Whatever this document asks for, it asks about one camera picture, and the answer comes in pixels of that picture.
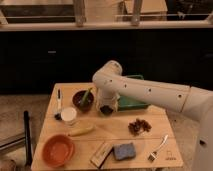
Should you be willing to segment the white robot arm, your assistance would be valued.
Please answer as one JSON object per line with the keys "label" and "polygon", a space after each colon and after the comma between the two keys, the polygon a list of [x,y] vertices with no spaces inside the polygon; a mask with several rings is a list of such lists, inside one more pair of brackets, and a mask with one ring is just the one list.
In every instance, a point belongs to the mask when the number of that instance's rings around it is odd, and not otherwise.
{"label": "white robot arm", "polygon": [[180,85],[128,78],[114,60],[105,63],[92,77],[97,88],[97,109],[116,103],[123,95],[181,113],[200,123],[192,171],[213,171],[213,91]]}

